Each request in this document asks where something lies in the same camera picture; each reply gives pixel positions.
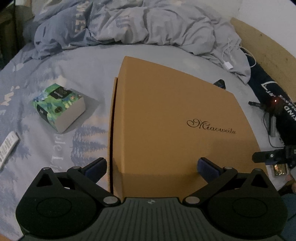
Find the blue-grey crumpled duvet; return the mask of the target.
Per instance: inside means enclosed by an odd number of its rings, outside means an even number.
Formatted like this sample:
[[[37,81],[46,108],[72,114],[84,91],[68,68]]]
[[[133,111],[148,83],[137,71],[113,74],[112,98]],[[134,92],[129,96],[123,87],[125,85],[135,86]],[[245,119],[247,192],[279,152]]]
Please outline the blue-grey crumpled duvet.
[[[45,7],[32,22],[32,58],[99,44],[171,45],[250,80],[247,56],[233,25],[200,1],[61,1]],[[230,38],[231,55],[222,52]]]

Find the brown cardboard box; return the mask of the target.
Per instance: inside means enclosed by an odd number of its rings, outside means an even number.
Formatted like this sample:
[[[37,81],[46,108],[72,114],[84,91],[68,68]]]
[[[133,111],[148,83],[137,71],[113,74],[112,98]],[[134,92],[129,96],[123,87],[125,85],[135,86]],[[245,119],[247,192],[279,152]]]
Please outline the brown cardboard box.
[[[119,78],[114,79],[111,99],[109,134],[108,134],[108,178],[109,190],[119,199],[123,199],[123,182],[121,173],[122,159],[122,91]]]

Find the white remote control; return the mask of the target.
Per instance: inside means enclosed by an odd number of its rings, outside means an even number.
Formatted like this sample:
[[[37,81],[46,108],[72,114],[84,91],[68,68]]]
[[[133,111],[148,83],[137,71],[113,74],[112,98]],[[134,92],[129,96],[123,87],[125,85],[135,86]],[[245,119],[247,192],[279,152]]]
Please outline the white remote control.
[[[8,160],[18,141],[19,137],[14,131],[11,131],[4,139],[4,142],[1,144],[1,169],[3,168],[5,162]]]

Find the brown cardboard box lid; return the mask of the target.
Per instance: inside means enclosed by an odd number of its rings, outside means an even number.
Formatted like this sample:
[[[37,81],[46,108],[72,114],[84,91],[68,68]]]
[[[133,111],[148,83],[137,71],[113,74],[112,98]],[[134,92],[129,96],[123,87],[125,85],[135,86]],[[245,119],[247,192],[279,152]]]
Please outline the brown cardboard box lid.
[[[121,173],[125,197],[184,198],[205,186],[205,157],[241,173],[259,146],[235,96],[192,75],[124,57]]]

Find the blue printed bed sheet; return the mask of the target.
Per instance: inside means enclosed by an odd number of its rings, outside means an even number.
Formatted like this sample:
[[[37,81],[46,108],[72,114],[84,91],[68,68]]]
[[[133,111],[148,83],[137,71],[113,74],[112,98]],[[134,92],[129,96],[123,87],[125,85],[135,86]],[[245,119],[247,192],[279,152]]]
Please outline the blue printed bed sheet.
[[[235,77],[175,47],[109,45],[1,71],[1,234],[280,240],[287,208]]]

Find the dark printed garment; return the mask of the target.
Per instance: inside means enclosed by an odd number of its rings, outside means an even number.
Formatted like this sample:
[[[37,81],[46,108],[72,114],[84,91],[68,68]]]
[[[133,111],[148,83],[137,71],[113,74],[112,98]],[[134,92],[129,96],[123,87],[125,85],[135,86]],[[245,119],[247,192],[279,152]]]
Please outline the dark printed garment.
[[[247,56],[248,63],[254,60]],[[295,102],[258,64],[251,68],[248,85],[263,106],[263,124],[270,132],[269,122],[275,118],[275,129],[286,146],[295,145]]]

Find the green tissue pack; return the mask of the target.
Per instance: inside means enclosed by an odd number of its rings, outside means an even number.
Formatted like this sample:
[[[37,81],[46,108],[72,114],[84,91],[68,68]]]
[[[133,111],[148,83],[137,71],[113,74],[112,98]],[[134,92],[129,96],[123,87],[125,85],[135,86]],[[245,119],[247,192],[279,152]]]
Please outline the green tissue pack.
[[[40,117],[59,133],[67,130],[86,109],[83,96],[56,83],[44,89],[32,104]]]

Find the wooden headboard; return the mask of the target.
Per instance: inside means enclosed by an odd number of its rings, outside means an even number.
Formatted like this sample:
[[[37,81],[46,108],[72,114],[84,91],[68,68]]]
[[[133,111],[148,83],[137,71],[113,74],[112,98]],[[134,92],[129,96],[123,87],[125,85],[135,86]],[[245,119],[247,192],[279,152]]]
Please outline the wooden headboard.
[[[295,100],[296,60],[284,47],[247,23],[231,18],[230,23],[257,63]]]

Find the smartphone with lit screen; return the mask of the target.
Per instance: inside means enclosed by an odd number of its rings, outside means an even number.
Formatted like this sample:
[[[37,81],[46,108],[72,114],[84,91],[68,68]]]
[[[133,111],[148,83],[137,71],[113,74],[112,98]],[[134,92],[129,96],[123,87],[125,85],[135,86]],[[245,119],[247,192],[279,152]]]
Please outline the smartphone with lit screen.
[[[287,166],[286,166],[286,164],[273,165],[273,172],[274,172],[275,177],[286,175],[287,174]]]

